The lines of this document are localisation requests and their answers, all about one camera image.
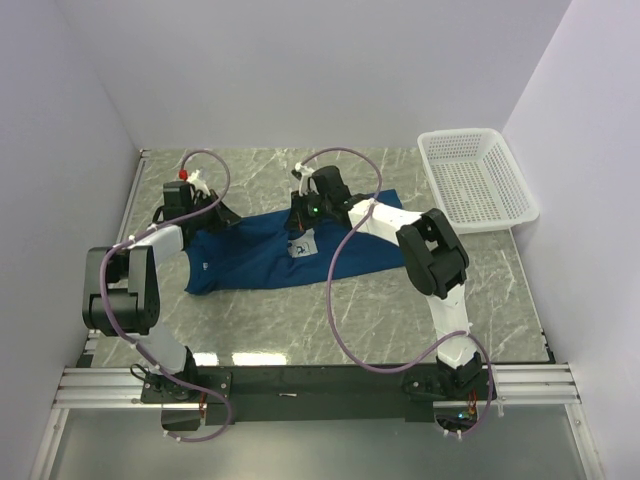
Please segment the blue cartoon print t-shirt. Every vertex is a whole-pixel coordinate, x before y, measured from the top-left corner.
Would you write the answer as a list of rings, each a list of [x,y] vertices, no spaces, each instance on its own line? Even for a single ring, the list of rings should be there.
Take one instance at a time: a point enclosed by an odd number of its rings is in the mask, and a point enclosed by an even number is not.
[[[190,275],[185,291],[206,295],[222,290],[268,290],[327,279],[333,254],[348,232],[323,221],[305,233],[284,227],[289,210],[247,217],[219,233],[199,231],[185,252]],[[340,253],[333,279],[404,267],[400,249],[356,233]]]

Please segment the white plastic perforated basket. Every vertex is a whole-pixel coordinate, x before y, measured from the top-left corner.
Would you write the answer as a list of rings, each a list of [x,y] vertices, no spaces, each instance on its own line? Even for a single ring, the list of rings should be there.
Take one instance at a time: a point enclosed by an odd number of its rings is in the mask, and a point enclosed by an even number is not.
[[[539,208],[503,136],[462,128],[418,136],[437,207],[457,234],[508,230],[535,221]]]

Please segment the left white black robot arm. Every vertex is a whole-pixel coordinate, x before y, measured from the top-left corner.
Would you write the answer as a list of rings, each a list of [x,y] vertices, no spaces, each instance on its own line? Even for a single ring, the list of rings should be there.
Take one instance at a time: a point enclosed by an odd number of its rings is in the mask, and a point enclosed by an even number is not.
[[[130,371],[143,373],[149,394],[177,402],[208,398],[193,353],[160,320],[157,267],[184,251],[198,233],[219,233],[241,220],[204,182],[171,181],[163,185],[163,204],[143,237],[88,251],[83,321],[140,354],[145,364]]]

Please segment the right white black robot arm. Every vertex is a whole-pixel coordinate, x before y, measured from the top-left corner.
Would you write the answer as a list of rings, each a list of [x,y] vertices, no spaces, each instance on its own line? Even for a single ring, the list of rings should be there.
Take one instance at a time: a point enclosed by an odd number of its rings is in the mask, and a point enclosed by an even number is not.
[[[336,166],[313,169],[297,163],[291,171],[298,187],[291,193],[287,224],[313,228],[324,220],[348,229],[328,267],[325,286],[330,329],[343,352],[362,368],[382,374],[399,373],[425,357],[401,367],[374,367],[357,359],[339,335],[332,305],[332,286],[339,255],[357,233],[375,237],[399,248],[412,286],[426,297],[437,341],[435,384],[446,399],[462,398],[479,385],[482,349],[470,333],[465,304],[465,282],[469,257],[445,214],[438,209],[425,213],[393,207],[375,193],[353,194]]]

